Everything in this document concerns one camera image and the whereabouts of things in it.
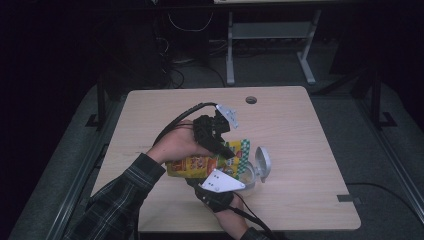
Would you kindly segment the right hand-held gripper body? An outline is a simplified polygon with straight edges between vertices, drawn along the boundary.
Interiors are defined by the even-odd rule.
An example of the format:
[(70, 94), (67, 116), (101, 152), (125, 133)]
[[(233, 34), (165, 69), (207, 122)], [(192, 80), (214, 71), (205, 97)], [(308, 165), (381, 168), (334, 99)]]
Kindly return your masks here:
[(220, 212), (229, 208), (234, 199), (233, 192), (243, 190), (245, 184), (214, 169), (202, 183), (195, 183), (193, 188), (204, 204), (213, 212)]

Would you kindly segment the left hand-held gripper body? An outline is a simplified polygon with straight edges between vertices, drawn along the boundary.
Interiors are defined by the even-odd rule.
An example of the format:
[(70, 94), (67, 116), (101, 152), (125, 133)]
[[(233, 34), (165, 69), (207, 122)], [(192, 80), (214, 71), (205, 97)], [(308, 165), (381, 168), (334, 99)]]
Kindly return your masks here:
[(224, 142), (221, 135), (230, 128), (239, 126), (236, 111), (232, 108), (217, 104), (215, 115), (201, 115), (193, 121), (195, 140), (203, 147), (222, 147)]

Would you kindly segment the yellow snack pouch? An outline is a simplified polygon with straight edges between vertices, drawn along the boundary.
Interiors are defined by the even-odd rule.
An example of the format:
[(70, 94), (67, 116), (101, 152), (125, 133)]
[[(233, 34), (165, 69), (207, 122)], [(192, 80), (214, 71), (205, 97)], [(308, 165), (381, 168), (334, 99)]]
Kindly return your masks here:
[(247, 169), (250, 140), (230, 141), (226, 142), (225, 146), (235, 154), (234, 157), (225, 159), (221, 155), (191, 156), (167, 163), (167, 173), (171, 177), (207, 178), (214, 169), (217, 169), (238, 179)]

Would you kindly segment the white lidded container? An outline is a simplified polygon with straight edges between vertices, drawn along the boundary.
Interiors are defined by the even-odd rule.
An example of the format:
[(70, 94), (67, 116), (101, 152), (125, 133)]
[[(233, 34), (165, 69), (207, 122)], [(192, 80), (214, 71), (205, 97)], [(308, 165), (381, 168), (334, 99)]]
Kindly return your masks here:
[(239, 180), (245, 184), (245, 188), (239, 193), (246, 197), (252, 195), (258, 189), (261, 182), (264, 184), (272, 168), (272, 163), (268, 151), (265, 147), (256, 148), (254, 163), (248, 162), (246, 170), (240, 175)]

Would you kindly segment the person's right hand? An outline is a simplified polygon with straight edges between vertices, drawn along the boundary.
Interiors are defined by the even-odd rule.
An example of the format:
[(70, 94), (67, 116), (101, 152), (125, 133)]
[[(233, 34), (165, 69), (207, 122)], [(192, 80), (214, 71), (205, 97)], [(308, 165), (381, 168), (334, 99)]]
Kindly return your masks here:
[(221, 228), (234, 240), (240, 240), (249, 229), (246, 220), (231, 209), (216, 212), (214, 216)]

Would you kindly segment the person's left hand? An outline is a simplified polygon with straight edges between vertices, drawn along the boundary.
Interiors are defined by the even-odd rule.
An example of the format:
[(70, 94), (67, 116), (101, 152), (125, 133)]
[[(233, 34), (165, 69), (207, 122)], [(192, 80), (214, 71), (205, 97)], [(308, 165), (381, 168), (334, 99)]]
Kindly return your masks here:
[(213, 153), (195, 141), (193, 123), (183, 120), (148, 150), (146, 155), (158, 164), (163, 164), (190, 156), (212, 156)]

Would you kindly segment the black metal stand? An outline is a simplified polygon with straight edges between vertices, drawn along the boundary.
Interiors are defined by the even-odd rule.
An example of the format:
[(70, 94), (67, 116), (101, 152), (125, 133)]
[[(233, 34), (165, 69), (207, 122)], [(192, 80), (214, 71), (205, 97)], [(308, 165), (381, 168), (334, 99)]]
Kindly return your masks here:
[(391, 114), (381, 111), (382, 81), (378, 71), (375, 68), (371, 68), (369, 74), (371, 88), (370, 119), (372, 124), (378, 130), (382, 130), (384, 127), (396, 127), (397, 123)]
[(106, 100), (105, 100), (105, 87), (104, 77), (102, 75), (97, 79), (96, 84), (97, 93), (97, 113), (91, 114), (86, 127), (95, 127), (97, 131), (100, 131), (106, 121)]

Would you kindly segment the grey metal floor rail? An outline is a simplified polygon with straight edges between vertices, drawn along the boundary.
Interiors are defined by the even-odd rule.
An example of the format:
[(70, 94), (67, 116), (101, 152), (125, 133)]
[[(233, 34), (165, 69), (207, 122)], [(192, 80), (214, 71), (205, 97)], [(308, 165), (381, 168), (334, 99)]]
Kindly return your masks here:
[(80, 108), (65, 132), (54, 154), (52, 165), (48, 167), (49, 179), (54, 183), (51, 193), (57, 193), (58, 207), (53, 214), (46, 240), (61, 240), (72, 219), (82, 195), (89, 195), (93, 189), (90, 181), (93, 169), (106, 152), (117, 124), (123, 104), (109, 101), (104, 108), (105, 118), (102, 123), (97, 117), (99, 112), (89, 110), (94, 104), (85, 104)]
[(383, 112), (377, 115), (377, 120), (374, 120), (373, 113), (370, 107), (363, 100), (356, 100), (356, 106), (358, 107), (361, 115), (365, 119), (367, 125), (371, 129), (372, 134), (377, 139), (379, 145), (385, 152), (392, 165), (394, 172), (399, 179), (400, 185), (409, 200), (413, 212), (417, 215), (419, 221), (424, 225), (424, 196), (420, 193), (416, 184), (412, 180), (411, 176), (407, 172), (407, 169), (403, 165), (401, 158), (396, 153), (394, 147), (384, 134), (386, 128), (397, 127), (398, 124), (394, 121), (392, 116), (388, 112)]

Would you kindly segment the white metal desk frame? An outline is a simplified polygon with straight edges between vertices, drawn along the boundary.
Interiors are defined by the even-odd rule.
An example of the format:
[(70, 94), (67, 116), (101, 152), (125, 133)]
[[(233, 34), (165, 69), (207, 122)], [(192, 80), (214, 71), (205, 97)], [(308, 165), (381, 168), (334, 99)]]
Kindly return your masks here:
[(310, 21), (305, 22), (265, 22), (265, 23), (238, 23), (233, 20), (233, 13), (228, 17), (227, 55), (226, 55), (226, 83), (235, 85), (233, 41), (251, 39), (303, 39), (305, 46), (297, 53), (306, 82), (315, 85), (316, 80), (309, 66), (307, 57), (318, 27), (322, 11), (316, 10)]

